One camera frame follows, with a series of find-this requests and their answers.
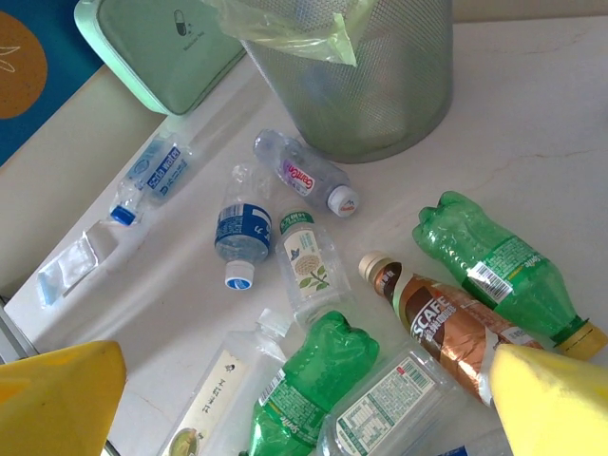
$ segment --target brown bottle cap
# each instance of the brown bottle cap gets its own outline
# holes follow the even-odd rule
[[[375,266],[377,266],[380,262],[388,264],[392,261],[393,259],[390,258],[390,256],[382,252],[369,252],[367,255],[361,258],[361,261],[359,261],[359,275],[362,276],[364,280],[370,282],[375,279],[375,277],[371,276],[371,272]]]
[[[608,336],[596,325],[586,322],[582,327],[558,345],[566,356],[581,361],[591,359],[608,345]]]

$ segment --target green plastic bottle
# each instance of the green plastic bottle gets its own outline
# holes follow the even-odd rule
[[[558,268],[475,202],[445,192],[419,219],[412,233],[416,243],[490,309],[550,338],[573,358],[589,359],[608,343],[601,330],[577,315]]]
[[[379,350],[342,313],[320,317],[256,402],[249,452],[240,456],[308,456],[325,415],[371,370]]]

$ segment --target blue poster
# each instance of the blue poster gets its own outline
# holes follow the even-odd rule
[[[0,165],[102,65],[76,28],[77,3],[0,0]]]

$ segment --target bottle label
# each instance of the bottle label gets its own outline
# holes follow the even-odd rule
[[[270,215],[253,204],[234,204],[219,213],[216,243],[224,238],[244,235],[256,238],[270,248],[272,221]]]
[[[529,335],[469,294],[418,275],[395,261],[378,272],[374,288],[403,325],[458,382],[491,405],[489,368],[503,343],[541,348]]]
[[[164,144],[163,140],[152,141],[126,174],[128,179],[135,182],[136,188],[142,190],[147,185],[159,198],[167,196],[188,167],[181,151],[174,146],[162,158],[159,165],[151,170],[150,163],[157,154],[161,153]]]
[[[161,456],[199,454],[230,406],[247,370],[244,362],[222,351]]]
[[[293,233],[285,239],[284,245],[302,297],[331,286],[313,231]]]
[[[547,259],[517,236],[501,242],[467,273],[463,287],[498,306],[517,290]]]
[[[314,188],[314,178],[299,167],[295,165],[291,160],[283,161],[283,178],[288,185],[302,197],[307,197],[311,194]]]
[[[258,400],[264,411],[300,444],[315,447],[328,411],[307,399],[280,370]]]
[[[296,211],[291,214],[286,215],[280,223],[280,232],[281,235],[284,235],[290,227],[294,226],[297,223],[314,223],[313,216],[311,216],[308,212],[304,211]]]
[[[466,448],[461,446],[460,448],[452,449],[451,451],[440,454],[439,456],[468,456],[468,453],[466,452]]]
[[[353,456],[367,456],[435,386],[406,357],[336,420],[338,440]]]

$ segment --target brown bottle label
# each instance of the brown bottle label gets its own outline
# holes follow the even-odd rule
[[[418,275],[402,276],[401,263],[384,267],[374,283],[411,336],[486,405],[492,399],[488,373],[496,348],[502,343],[541,347],[466,292]]]

